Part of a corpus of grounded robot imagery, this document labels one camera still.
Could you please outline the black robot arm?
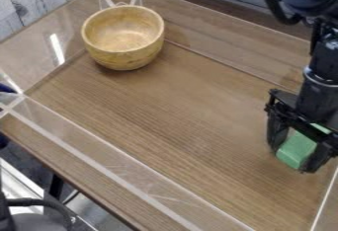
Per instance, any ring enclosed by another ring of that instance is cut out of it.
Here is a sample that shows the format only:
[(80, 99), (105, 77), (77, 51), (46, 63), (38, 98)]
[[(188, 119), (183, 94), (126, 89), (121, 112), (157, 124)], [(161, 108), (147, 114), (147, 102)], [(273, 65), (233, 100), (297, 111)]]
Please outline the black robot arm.
[(311, 28), (297, 93), (269, 90), (267, 142), (276, 158), (314, 173), (338, 157), (338, 0), (264, 0), (280, 23)]

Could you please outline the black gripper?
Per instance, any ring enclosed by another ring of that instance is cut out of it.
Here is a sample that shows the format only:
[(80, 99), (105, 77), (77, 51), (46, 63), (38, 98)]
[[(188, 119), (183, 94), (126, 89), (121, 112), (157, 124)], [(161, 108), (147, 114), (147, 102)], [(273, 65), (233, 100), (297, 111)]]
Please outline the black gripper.
[[(267, 121), (267, 142), (272, 151), (277, 151), (283, 144), (288, 127), (307, 132), (312, 122), (295, 112), (295, 94), (285, 91), (271, 89), (269, 100), (265, 103), (264, 111), (268, 115)], [(338, 113), (327, 121), (315, 123), (336, 134), (338, 143)], [(304, 159), (300, 166), (303, 173), (315, 173), (319, 168), (335, 157), (335, 150), (331, 144), (326, 141), (319, 142), (314, 152)]]

